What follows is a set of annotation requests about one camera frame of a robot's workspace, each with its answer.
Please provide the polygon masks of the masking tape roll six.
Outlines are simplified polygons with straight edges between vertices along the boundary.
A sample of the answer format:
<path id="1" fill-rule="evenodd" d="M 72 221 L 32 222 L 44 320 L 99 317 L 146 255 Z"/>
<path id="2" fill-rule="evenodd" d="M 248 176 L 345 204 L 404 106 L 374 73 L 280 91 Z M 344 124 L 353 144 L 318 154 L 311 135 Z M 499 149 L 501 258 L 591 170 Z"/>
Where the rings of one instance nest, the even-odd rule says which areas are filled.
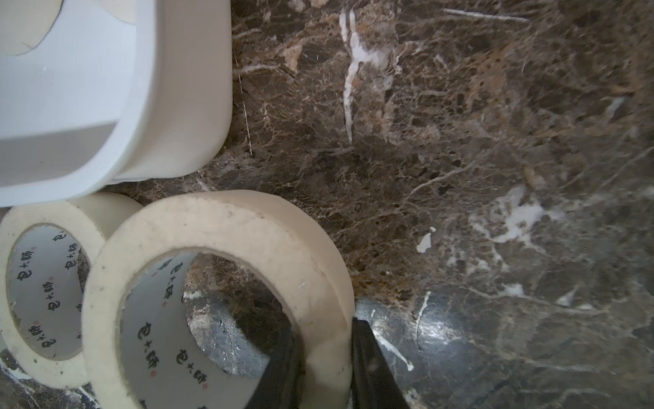
<path id="1" fill-rule="evenodd" d="M 20 367 L 59 389 L 88 383 L 82 307 L 91 265 L 118 227 L 142 208 L 97 193 L 15 206 L 1 222 L 1 336 Z"/>

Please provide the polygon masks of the masking tape roll four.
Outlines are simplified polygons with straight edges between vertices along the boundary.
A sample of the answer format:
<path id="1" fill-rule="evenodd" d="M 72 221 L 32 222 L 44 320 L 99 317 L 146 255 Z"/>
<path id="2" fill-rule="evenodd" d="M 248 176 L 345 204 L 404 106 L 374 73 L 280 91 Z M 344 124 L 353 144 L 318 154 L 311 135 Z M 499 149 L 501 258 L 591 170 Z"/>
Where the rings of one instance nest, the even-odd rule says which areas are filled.
<path id="1" fill-rule="evenodd" d="M 323 228 L 289 201 L 234 190 L 156 201 L 104 245 L 85 286 L 83 356 L 104 408 L 243 408 L 258 386 L 197 345 L 183 293 L 211 252 L 252 271 L 301 337 L 303 408 L 343 408 L 352 379 L 354 291 Z"/>

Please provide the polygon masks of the white plastic storage tray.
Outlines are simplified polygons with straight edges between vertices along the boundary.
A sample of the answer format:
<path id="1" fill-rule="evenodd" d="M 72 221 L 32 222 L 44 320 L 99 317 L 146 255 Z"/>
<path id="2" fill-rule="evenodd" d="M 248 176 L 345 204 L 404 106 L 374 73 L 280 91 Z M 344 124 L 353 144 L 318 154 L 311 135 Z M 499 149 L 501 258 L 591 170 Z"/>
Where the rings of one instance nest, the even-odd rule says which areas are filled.
<path id="1" fill-rule="evenodd" d="M 227 1 L 63 1 L 44 40 L 1 53 L 1 204 L 191 174 L 233 103 Z"/>

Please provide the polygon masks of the masking tape roll one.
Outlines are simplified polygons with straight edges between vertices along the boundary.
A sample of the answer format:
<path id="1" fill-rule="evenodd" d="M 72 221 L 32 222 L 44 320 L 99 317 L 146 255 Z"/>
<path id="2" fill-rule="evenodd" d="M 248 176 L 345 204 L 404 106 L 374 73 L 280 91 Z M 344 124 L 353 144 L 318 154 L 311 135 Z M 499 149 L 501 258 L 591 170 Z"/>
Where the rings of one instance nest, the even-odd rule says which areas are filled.
<path id="1" fill-rule="evenodd" d="M 1 53 L 20 56 L 36 48 L 53 27 L 62 0 L 2 0 Z"/>

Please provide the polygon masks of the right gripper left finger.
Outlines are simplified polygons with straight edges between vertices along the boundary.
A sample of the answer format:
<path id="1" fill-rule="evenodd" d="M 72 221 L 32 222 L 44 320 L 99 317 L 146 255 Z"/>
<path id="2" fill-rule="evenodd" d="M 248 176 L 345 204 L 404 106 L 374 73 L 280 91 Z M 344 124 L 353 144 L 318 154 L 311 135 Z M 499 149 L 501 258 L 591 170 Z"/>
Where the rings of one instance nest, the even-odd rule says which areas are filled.
<path id="1" fill-rule="evenodd" d="M 282 330 L 269 363 L 246 409 L 298 409 L 300 402 L 301 338 Z"/>

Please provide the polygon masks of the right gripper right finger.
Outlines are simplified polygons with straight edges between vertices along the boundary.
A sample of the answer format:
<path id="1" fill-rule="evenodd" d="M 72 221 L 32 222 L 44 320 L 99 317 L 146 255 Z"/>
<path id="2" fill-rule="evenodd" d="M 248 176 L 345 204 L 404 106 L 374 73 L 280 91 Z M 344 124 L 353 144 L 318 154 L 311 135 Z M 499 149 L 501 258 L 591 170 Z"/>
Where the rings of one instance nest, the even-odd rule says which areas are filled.
<path id="1" fill-rule="evenodd" d="M 356 409 L 409 409 L 368 321 L 353 318 L 353 404 Z"/>

